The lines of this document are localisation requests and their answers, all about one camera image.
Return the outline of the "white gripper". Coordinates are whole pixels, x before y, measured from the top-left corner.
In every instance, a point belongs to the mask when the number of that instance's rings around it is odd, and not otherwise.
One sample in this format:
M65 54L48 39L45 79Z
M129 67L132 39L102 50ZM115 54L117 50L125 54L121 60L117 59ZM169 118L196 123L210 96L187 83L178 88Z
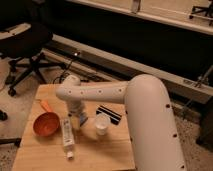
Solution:
M68 101L67 102L67 108L68 108L68 113L71 116L71 124L74 130L79 130L80 129L80 115L84 108L85 105L82 101Z

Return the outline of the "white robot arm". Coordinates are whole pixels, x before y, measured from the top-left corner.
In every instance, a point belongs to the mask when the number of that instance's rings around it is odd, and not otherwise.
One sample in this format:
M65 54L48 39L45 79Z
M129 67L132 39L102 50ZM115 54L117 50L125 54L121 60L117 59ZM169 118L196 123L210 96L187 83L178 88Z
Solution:
M83 85L74 75L56 89L73 115L83 101L123 104L137 171L187 171L168 91L148 74L129 81Z

